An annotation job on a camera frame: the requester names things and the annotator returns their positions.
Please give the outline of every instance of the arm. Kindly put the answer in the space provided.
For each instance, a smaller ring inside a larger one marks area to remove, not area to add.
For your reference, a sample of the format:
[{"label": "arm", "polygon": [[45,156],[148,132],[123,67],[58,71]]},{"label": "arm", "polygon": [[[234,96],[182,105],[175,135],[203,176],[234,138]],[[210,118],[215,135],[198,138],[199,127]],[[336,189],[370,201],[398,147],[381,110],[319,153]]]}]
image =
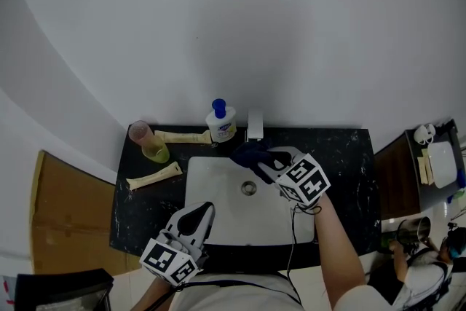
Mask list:
[{"label": "arm", "polygon": [[393,240],[389,245],[389,249],[393,251],[396,278],[404,283],[408,273],[408,263],[406,262],[403,246],[398,241]]},{"label": "arm", "polygon": [[322,195],[318,205],[322,208],[315,216],[320,263],[333,309],[343,294],[356,286],[365,285],[366,279],[359,257],[327,194]]},{"label": "arm", "polygon": [[[155,278],[154,282],[149,286],[149,289],[144,293],[139,302],[131,309],[131,311],[144,311],[146,308],[152,306],[152,304],[158,300],[161,296],[166,294],[170,290],[170,284],[164,280]],[[167,299],[157,311],[168,311],[173,300],[173,295]]]}]

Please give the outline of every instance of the white wall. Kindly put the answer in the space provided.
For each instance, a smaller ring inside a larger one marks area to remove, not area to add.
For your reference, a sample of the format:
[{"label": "white wall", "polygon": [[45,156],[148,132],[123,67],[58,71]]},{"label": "white wall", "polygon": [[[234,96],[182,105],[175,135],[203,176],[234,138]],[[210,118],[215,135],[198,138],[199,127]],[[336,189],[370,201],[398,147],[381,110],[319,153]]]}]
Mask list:
[{"label": "white wall", "polygon": [[104,173],[116,171],[125,129],[66,65],[24,0],[0,0],[0,20],[0,88]]},{"label": "white wall", "polygon": [[26,0],[120,124],[362,125],[374,149],[453,116],[466,128],[466,0]]},{"label": "white wall", "polygon": [[29,263],[28,222],[37,145],[0,122],[0,273]]},{"label": "white wall", "polygon": [[[15,132],[17,136],[20,136],[21,141],[33,144],[33,150],[29,153],[33,154],[34,162],[37,158],[37,152],[43,149],[60,158],[62,161],[73,165],[75,168],[83,170],[84,172],[94,175],[109,183],[115,183],[117,179],[116,171],[103,167],[91,157],[80,153],[66,142],[60,140],[57,136],[51,134],[50,131],[43,128],[33,118],[28,116],[24,110],[9,99],[2,90],[0,90],[0,113],[0,123],[2,123],[5,128]],[[1,149],[0,152],[2,159],[6,159],[5,163],[11,164],[11,162],[7,162],[8,152],[2,151]],[[14,168],[10,169],[5,167],[5,172],[7,170],[15,171]],[[33,172],[34,170],[30,170],[29,173],[26,174],[30,174],[32,177]]]}]

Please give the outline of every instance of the faucet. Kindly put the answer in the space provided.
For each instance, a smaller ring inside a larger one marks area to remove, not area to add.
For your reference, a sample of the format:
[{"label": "faucet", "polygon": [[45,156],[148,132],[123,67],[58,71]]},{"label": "faucet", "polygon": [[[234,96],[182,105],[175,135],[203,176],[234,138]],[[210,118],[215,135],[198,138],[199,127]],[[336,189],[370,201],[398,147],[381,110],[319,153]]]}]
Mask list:
[{"label": "faucet", "polygon": [[261,109],[249,109],[246,141],[259,141],[264,137],[264,122]]}]

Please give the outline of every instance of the person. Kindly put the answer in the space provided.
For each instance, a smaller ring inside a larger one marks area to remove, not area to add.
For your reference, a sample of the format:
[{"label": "person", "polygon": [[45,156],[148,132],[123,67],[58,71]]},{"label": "person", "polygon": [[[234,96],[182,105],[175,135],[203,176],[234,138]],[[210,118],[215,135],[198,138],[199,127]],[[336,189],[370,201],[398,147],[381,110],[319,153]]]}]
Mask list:
[{"label": "person", "polygon": [[[363,266],[327,194],[322,195],[317,205],[321,207],[320,212],[315,215],[320,263],[332,309],[356,311],[365,307],[367,310],[392,310],[377,290],[366,285]],[[199,273],[191,279],[189,285],[195,282],[219,280],[238,280],[254,285],[192,286],[182,290],[175,301],[172,295],[158,307],[158,310],[167,311],[172,302],[172,311],[302,311],[304,309],[293,287],[278,273],[276,275]],[[152,310],[153,303],[169,290],[170,284],[156,278],[134,306],[133,311]]]},{"label": "person", "polygon": [[396,240],[390,242],[393,261],[387,262],[371,275],[373,286],[396,310],[419,305],[429,295],[440,289],[453,269],[453,259],[466,248],[466,229],[450,231],[443,239],[440,250],[429,238],[424,249],[408,261],[403,246]]}]

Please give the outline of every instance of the green liquid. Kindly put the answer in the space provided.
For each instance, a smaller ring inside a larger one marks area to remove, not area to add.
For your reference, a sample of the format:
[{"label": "green liquid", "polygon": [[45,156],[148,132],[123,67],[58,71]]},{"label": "green liquid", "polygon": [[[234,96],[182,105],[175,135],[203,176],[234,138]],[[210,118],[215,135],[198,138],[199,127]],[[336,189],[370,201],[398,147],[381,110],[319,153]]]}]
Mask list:
[{"label": "green liquid", "polygon": [[170,158],[170,152],[165,144],[163,144],[162,148],[143,148],[143,154],[157,163],[166,163]]}]

